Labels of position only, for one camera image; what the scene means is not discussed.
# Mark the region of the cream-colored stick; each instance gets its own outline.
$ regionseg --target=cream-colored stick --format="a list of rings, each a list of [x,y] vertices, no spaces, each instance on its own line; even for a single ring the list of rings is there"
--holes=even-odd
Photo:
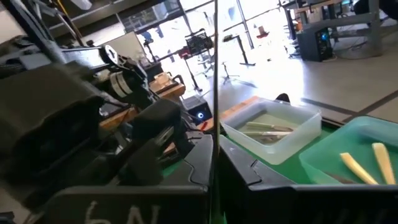
[[[354,172],[361,180],[367,184],[378,184],[372,176],[370,176],[362,167],[359,165],[355,159],[348,153],[344,152],[340,154],[341,159],[346,164],[346,166]]]
[[[394,171],[391,167],[390,156],[388,155],[386,146],[383,143],[373,143],[372,147],[384,180],[386,180],[387,184],[396,184]]]

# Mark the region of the clear plastic container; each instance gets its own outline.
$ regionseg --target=clear plastic container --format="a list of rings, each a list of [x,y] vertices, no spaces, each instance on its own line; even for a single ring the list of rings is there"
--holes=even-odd
[[[278,165],[320,135],[321,120],[319,110],[260,98],[222,123],[232,140],[270,164]],[[245,125],[250,121],[293,128],[294,131],[275,143],[262,144],[242,133],[247,131]]]
[[[340,153],[348,152],[379,184],[385,184],[376,161],[372,143],[384,143],[392,168],[398,172],[398,124],[358,117],[300,154],[308,177],[316,184],[340,184],[349,180],[364,182],[343,163]]]

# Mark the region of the glass panel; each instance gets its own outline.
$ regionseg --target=glass panel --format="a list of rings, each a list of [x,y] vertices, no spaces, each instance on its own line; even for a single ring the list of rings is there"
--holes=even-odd
[[[158,27],[149,29],[137,36],[142,45],[144,45],[145,39],[152,39],[153,43],[149,44],[149,47],[155,57],[161,58],[185,46],[187,44],[185,36],[188,34],[189,30],[187,24],[182,17],[179,17],[172,21],[165,22]],[[146,47],[145,51],[147,57],[152,58]]]
[[[254,47],[270,44],[271,41],[273,43],[283,42],[289,38],[289,30],[284,29],[287,21],[283,10],[272,10],[247,21],[247,24]],[[260,27],[263,27],[265,32],[269,32],[267,37],[260,35]]]
[[[166,0],[136,14],[131,14],[129,10],[126,10],[119,13],[119,16],[126,28],[126,32],[132,32],[162,21],[171,13],[179,10],[177,0]]]
[[[236,4],[236,0],[222,0],[219,1],[219,4],[218,27],[221,30],[242,22],[241,13]]]
[[[214,3],[189,12],[187,17],[192,31],[195,32],[204,28],[207,35],[214,34]]]
[[[206,2],[209,2],[209,0],[180,0],[182,7],[187,10],[187,9],[192,9],[194,7],[200,6],[201,4],[204,4]]]
[[[243,14],[246,19],[261,14],[278,6],[278,0],[241,0]]]
[[[193,31],[204,28],[209,35],[214,34],[214,3],[207,4],[187,14]],[[220,1],[218,28],[224,30],[242,22],[242,17],[234,0]]]

